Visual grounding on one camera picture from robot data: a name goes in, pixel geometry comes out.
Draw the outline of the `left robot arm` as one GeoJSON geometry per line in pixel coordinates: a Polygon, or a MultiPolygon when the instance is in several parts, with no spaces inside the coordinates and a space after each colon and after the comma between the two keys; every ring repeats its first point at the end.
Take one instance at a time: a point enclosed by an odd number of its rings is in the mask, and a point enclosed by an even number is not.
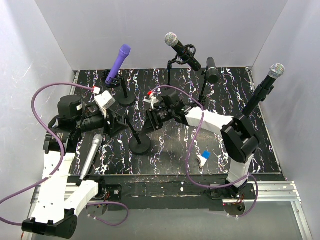
{"type": "Polygon", "coordinates": [[[84,104],[78,95],[67,95],[57,105],[58,115],[46,126],[44,168],[37,203],[31,216],[22,222],[22,230],[38,235],[70,239],[77,228],[78,216],[89,206],[107,206],[110,196],[102,177],[89,175],[103,136],[94,136],[75,190],[65,197],[69,171],[82,134],[103,129],[113,137],[127,126],[112,110],[116,100],[105,91],[84,104]]]}

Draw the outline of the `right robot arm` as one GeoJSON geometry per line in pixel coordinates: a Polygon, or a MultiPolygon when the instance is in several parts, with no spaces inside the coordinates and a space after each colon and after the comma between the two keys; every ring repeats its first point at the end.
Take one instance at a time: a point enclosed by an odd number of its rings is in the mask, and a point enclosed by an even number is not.
{"type": "Polygon", "coordinates": [[[260,145],[258,136],[246,116],[220,115],[202,110],[196,103],[185,104],[175,90],[166,91],[161,99],[150,91],[143,100],[150,104],[150,108],[146,110],[142,134],[160,130],[165,122],[175,120],[177,123],[200,127],[219,135],[231,158],[225,192],[232,199],[243,195],[252,159],[260,145]]]}

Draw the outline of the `black round-base mic stand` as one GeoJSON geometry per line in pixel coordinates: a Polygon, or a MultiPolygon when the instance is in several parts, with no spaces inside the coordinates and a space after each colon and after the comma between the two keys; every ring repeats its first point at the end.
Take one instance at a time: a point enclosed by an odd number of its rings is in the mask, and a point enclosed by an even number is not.
{"type": "Polygon", "coordinates": [[[125,117],[125,122],[129,126],[133,135],[133,137],[129,140],[129,149],[131,150],[132,154],[138,156],[146,155],[151,148],[151,139],[145,134],[138,133],[134,129],[128,116],[125,117]]]}

